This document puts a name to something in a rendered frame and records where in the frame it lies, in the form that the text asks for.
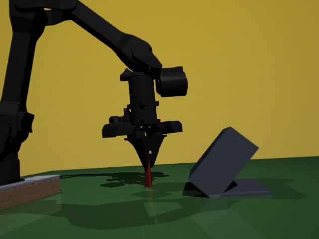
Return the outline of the dark red peg with grey band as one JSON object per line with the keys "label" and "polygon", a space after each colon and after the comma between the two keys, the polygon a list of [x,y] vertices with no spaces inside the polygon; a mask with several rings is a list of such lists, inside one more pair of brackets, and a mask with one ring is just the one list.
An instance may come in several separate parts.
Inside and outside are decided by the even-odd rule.
{"label": "dark red peg with grey band", "polygon": [[152,180],[151,180],[150,157],[149,157],[148,168],[144,168],[144,171],[145,171],[145,183],[146,183],[146,187],[151,187],[151,186],[152,186]]}

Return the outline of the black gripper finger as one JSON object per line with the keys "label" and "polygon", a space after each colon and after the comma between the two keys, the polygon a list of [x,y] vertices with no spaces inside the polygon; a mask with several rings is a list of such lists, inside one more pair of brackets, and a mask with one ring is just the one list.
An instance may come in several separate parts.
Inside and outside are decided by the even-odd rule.
{"label": "black gripper finger", "polygon": [[165,137],[167,137],[167,135],[150,136],[150,140],[149,140],[149,151],[151,151],[151,154],[149,154],[150,168],[154,166],[156,157],[158,155],[158,151]]}
{"label": "black gripper finger", "polygon": [[127,140],[130,144],[133,145],[142,163],[143,168],[148,168],[150,136],[130,137],[124,138],[124,140]]}

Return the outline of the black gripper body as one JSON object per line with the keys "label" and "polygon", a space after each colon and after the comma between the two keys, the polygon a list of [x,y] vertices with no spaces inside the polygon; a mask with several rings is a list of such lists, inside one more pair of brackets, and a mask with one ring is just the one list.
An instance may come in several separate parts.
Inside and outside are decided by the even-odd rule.
{"label": "black gripper body", "polygon": [[[127,138],[138,136],[155,136],[169,133],[183,132],[180,121],[161,122],[157,119],[156,106],[153,96],[130,98],[127,109],[131,109],[132,122],[114,122],[105,124],[102,129],[102,138],[111,138],[127,135]],[[139,128],[139,126],[142,126]]]}

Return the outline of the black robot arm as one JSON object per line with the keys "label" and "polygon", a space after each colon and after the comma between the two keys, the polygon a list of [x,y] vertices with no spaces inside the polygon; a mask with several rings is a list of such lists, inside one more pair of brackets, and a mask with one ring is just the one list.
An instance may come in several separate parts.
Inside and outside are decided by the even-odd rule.
{"label": "black robot arm", "polygon": [[[48,8],[51,10],[44,10]],[[188,80],[182,66],[162,68],[151,46],[118,30],[79,0],[9,0],[12,41],[0,101],[0,186],[20,178],[18,152],[33,133],[34,114],[26,100],[38,39],[46,26],[72,20],[111,48],[128,68],[120,81],[128,81],[130,98],[186,96]]]}

